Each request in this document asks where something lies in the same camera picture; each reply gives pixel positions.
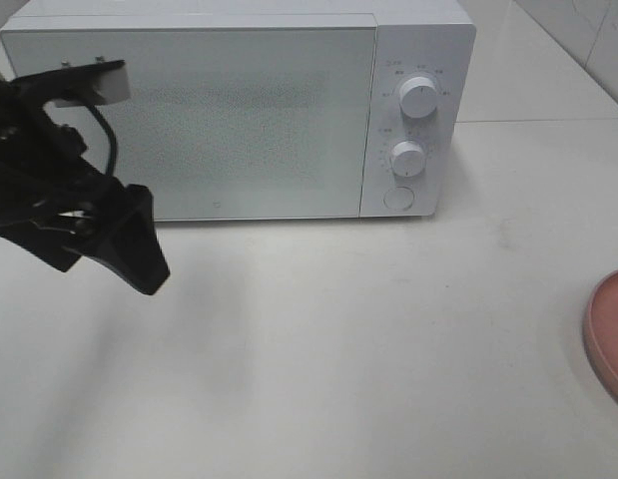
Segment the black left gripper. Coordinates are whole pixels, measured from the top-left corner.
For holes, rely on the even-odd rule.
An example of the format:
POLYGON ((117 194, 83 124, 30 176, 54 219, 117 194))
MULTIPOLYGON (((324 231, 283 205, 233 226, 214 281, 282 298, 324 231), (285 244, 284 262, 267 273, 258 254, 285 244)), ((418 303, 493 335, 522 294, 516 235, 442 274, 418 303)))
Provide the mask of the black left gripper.
POLYGON ((103 172, 83 157, 87 146, 69 125, 54 123, 45 106, 25 101, 0 74, 0 238, 66 272, 83 255, 136 291, 153 295, 170 270, 157 239, 153 195, 114 177, 118 140, 99 111, 82 103, 103 130, 109 153, 103 172), (73 218, 72 211, 93 217, 73 218))

